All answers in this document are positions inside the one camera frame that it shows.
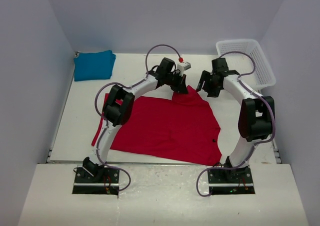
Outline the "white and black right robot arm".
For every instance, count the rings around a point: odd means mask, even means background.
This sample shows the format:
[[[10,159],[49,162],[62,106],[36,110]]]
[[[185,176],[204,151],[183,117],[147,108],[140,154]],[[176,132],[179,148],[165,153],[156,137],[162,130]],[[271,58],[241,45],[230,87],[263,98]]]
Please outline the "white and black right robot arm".
[[[223,166],[213,166],[214,174],[223,175],[228,182],[241,176],[240,169],[249,165],[249,159],[258,145],[270,142],[275,136],[275,102],[264,97],[241,80],[241,74],[230,70],[225,58],[211,61],[212,71],[203,71],[197,91],[203,90],[208,97],[217,98],[221,90],[228,91],[240,104],[238,119],[239,140]]]

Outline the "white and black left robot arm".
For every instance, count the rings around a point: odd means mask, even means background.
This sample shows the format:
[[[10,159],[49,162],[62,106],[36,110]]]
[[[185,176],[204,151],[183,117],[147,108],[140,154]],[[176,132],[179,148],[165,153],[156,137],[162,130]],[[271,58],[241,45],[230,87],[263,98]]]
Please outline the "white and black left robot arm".
[[[154,70],[148,71],[141,81],[131,86],[110,83],[112,87],[104,102],[102,112],[99,112],[102,119],[101,131],[97,135],[92,153],[82,162],[88,179],[92,182],[99,182],[103,179],[103,167],[107,165],[108,152],[116,134],[128,122],[135,100],[163,85],[170,86],[176,93],[187,94],[185,71],[190,68],[191,64],[183,59],[179,59],[176,64],[169,58],[163,58]]]

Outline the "red t shirt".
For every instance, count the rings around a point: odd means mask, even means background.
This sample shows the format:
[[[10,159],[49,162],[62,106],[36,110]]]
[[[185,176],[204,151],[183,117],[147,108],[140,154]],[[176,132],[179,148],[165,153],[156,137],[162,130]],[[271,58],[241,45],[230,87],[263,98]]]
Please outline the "red t shirt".
[[[112,150],[203,165],[221,159],[220,126],[209,103],[191,86],[171,99],[141,96],[120,128]]]

